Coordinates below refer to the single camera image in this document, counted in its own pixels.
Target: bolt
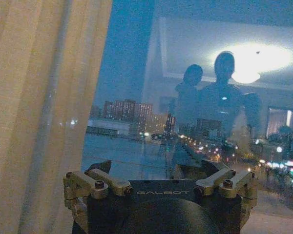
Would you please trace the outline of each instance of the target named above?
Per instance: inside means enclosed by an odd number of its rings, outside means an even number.
[[[196,196],[197,198],[201,198],[201,197],[203,197],[204,191],[203,191],[203,189],[202,189],[201,187],[195,187],[195,188],[193,189],[193,192],[194,192],[194,194],[195,194],[195,196]]]
[[[132,193],[133,191],[133,188],[131,186],[127,186],[125,189],[124,189],[124,194],[125,196],[128,196]]]
[[[223,183],[224,183],[224,187],[225,187],[226,189],[232,189],[233,182],[232,182],[231,180],[229,180],[229,179],[225,179]]]
[[[103,180],[97,180],[95,182],[95,187],[96,187],[96,189],[102,189],[102,188],[104,188],[104,181]]]
[[[68,173],[66,173],[66,178],[70,178],[70,176],[72,175],[72,172],[68,172]]]

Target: ceiling molding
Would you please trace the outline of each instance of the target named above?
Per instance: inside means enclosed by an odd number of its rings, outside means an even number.
[[[162,73],[165,78],[180,78],[183,79],[184,74],[174,73],[167,70],[167,40],[166,40],[166,17],[159,17],[159,35],[160,35],[160,48],[161,48],[161,62],[162,62]],[[202,81],[206,82],[216,82],[215,77],[202,77]],[[293,84],[291,85],[279,85],[279,84],[271,84],[264,82],[254,82],[251,84],[242,84],[235,82],[233,79],[230,79],[230,84],[239,85],[239,86],[248,86],[248,87],[256,87],[256,88],[265,88],[265,89],[276,89],[276,90],[285,90],[285,91],[293,91]]]

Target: screw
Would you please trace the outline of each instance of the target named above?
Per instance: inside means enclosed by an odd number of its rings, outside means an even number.
[[[133,191],[133,188],[131,186],[127,186],[125,189],[124,189],[124,194],[125,196],[128,196],[132,193]]]
[[[103,180],[97,180],[95,182],[95,187],[96,187],[96,189],[102,189],[102,188],[104,188],[104,181]]]
[[[225,179],[224,180],[224,187],[227,188],[227,189],[232,189],[232,186],[233,186],[233,182],[229,179]]]
[[[68,173],[66,173],[66,178],[70,178],[70,176],[72,175],[72,172],[68,172]]]

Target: ceiling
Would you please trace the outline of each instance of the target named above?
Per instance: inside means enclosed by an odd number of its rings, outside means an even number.
[[[234,12],[237,5],[228,6],[224,11],[224,5],[211,8],[214,1],[204,6],[206,11],[198,4],[180,5],[182,1],[176,1],[172,7],[172,2],[167,5],[168,1],[160,1],[156,14],[164,77],[182,78],[186,68],[196,63],[204,70],[203,81],[215,81],[214,60],[220,52],[229,50],[234,55],[252,56],[248,67],[257,63],[261,68],[258,81],[243,85],[293,90],[293,5],[281,5],[278,12],[275,5],[261,3],[257,12],[253,12],[252,8],[244,9],[247,5],[244,1],[240,11]],[[245,60],[238,58],[236,63]]]

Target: curtain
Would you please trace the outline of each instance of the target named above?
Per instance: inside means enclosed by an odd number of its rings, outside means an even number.
[[[269,137],[272,133],[278,133],[281,126],[287,123],[287,110],[269,110],[269,122],[266,136]]]
[[[0,234],[70,233],[111,0],[0,0]]]

